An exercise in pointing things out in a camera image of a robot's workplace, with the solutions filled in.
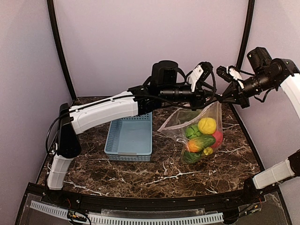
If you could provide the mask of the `yellow toy lemon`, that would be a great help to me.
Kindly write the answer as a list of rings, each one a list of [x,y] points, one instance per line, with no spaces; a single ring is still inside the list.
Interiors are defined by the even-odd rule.
[[[211,135],[217,129],[216,120],[210,117],[201,118],[198,122],[198,128],[202,134]]]

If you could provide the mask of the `clear zip top bag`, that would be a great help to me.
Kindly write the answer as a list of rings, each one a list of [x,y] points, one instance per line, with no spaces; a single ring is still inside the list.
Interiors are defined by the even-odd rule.
[[[183,144],[181,159],[184,163],[197,163],[212,155],[222,145],[222,105],[215,102],[196,111],[179,108],[158,132]]]

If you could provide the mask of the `green toy watermelon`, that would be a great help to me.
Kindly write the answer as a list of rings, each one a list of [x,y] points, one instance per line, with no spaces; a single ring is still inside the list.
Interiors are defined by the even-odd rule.
[[[196,137],[200,137],[202,135],[202,133],[200,132],[198,126],[195,124],[195,125],[188,126],[186,128],[185,135],[186,135],[186,138],[193,139]]]

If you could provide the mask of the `red toy apple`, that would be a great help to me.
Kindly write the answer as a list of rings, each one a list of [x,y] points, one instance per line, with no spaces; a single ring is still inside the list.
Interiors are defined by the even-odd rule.
[[[219,130],[216,130],[212,136],[215,138],[215,143],[211,146],[213,149],[216,149],[222,144],[223,141],[223,133]]]

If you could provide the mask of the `green orange toy mango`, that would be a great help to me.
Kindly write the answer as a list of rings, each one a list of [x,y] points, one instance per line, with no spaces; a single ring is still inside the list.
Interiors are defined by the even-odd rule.
[[[216,139],[212,135],[202,135],[190,139],[186,145],[186,149],[189,152],[200,152],[205,148],[212,146],[215,142]]]

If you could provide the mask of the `yellow toy banana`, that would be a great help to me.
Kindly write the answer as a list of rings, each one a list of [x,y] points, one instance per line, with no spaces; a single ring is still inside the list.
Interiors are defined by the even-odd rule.
[[[207,147],[203,150],[203,154],[208,156],[211,155],[213,153],[213,149],[211,147]]]

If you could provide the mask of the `green toy bell pepper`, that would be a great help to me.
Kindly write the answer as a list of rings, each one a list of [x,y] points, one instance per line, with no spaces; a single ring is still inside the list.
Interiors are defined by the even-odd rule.
[[[202,156],[200,154],[184,151],[182,155],[182,160],[186,164],[194,164],[202,159]]]

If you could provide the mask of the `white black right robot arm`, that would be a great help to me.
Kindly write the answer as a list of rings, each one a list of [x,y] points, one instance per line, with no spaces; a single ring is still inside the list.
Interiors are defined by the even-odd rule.
[[[243,203],[256,198],[257,190],[300,174],[300,71],[288,59],[253,60],[250,65],[247,79],[234,66],[217,69],[228,82],[219,101],[236,109],[260,167],[240,191]]]

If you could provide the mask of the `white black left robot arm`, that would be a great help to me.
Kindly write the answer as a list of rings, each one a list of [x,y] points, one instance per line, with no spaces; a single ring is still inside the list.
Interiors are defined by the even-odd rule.
[[[105,151],[114,161],[148,162],[152,154],[152,112],[163,103],[178,106],[188,103],[188,109],[199,110],[215,101],[215,93],[191,90],[188,86],[171,86],[153,90],[136,86],[118,95],[88,104],[60,106],[55,120],[58,140],[46,185],[48,197],[55,204],[66,201],[63,182],[71,162],[82,148],[78,135],[98,125],[110,123]]]

